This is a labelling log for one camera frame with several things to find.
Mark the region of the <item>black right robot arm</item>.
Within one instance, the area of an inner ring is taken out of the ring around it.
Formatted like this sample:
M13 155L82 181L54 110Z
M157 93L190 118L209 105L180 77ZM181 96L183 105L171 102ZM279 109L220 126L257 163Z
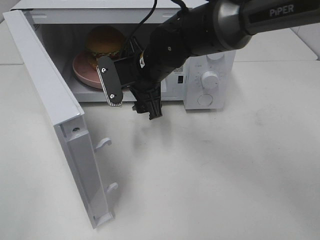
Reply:
M161 117L161 81L189 57L242 49L255 34L320 21L317 0L209 0L192 9L177 4L180 10L153 30L144 50L115 61L98 59L109 106L120 106L128 88L137 113Z

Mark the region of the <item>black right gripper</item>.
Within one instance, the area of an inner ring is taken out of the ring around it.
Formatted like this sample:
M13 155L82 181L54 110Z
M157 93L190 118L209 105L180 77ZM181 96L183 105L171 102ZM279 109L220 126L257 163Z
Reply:
M111 107L119 107L123 100L123 89L129 89L135 97L132 107L138 114L149 114L149 119L162 116L161 84L140 74L142 45L136 37L129 40L124 57L115 62L108 56L97 60L97 72L106 101Z

